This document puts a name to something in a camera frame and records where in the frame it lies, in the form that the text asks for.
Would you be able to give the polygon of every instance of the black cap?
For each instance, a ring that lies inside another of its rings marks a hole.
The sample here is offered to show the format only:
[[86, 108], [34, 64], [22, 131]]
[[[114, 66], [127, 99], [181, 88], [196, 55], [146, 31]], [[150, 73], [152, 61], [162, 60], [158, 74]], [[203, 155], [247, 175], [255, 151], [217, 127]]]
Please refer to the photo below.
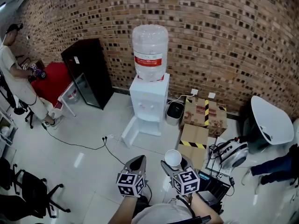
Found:
[[19, 30], [21, 30], [22, 28], [23, 28], [23, 23], [21, 23], [21, 25], [20, 25], [19, 27], [18, 27], [17, 24], [11, 24], [11, 25], [8, 27], [8, 29], [7, 29], [7, 31], [6, 31], [5, 34], [11, 32], [11, 31], [13, 31], [13, 30], [17, 30], [17, 31], [19, 31]]

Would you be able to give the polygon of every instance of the paper cup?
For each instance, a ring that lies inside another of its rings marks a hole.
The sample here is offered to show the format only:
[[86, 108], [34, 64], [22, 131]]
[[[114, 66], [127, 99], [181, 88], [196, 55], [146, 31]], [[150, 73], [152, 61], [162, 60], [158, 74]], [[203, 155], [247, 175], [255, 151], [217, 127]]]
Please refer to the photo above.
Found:
[[179, 165], [182, 161], [182, 155], [175, 149], [168, 150], [164, 156], [165, 162], [172, 167]]

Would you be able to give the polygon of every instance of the man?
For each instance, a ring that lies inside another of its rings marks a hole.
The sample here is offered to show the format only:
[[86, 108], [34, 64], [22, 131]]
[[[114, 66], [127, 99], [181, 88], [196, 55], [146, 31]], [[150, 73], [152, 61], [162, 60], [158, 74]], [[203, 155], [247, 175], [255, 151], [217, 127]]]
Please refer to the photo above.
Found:
[[28, 104], [33, 113], [40, 120], [45, 121], [46, 126], [51, 126], [54, 129], [57, 129], [58, 125], [63, 120], [63, 116], [57, 119], [52, 119], [48, 115], [45, 105], [37, 96], [28, 81], [28, 77], [35, 75], [35, 73], [31, 70], [22, 70], [17, 64], [17, 60], [9, 48], [9, 46], [14, 43], [19, 30], [20, 28], [16, 24], [12, 24], [5, 33], [3, 43], [0, 46], [1, 75], [4, 76], [12, 94]]
[[[140, 198], [126, 196], [108, 224], [170, 224], [192, 218], [189, 209], [184, 206], [168, 203], [160, 203], [153, 206], [147, 204], [147, 208], [143, 206], [143, 210], [141, 210], [136, 206], [136, 204], [140, 205], [139, 201]], [[209, 224], [223, 223], [221, 217], [202, 201], [195, 192], [192, 194], [191, 209], [197, 217], [210, 215], [211, 220], [208, 222]]]
[[287, 155], [250, 167], [242, 178], [242, 185], [245, 185], [244, 182], [246, 182], [250, 175], [256, 176], [269, 174], [259, 176], [258, 185], [255, 190], [255, 194], [258, 194], [260, 185], [265, 185], [275, 181], [286, 181], [293, 178], [296, 181], [298, 178], [298, 154], [299, 148], [297, 147], [297, 144], [294, 144], [290, 147]]

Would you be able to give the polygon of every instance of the beige shorts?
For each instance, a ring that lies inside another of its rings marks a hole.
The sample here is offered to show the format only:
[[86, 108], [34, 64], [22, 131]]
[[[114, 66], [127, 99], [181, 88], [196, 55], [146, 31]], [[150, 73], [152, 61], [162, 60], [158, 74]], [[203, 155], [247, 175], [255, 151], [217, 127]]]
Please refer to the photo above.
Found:
[[33, 87], [28, 83], [25, 85], [19, 92], [17, 92], [16, 97], [18, 97], [21, 101], [25, 102], [29, 105], [30, 109], [33, 113], [41, 120], [43, 120], [47, 114], [48, 110], [41, 99], [36, 96], [36, 93]]

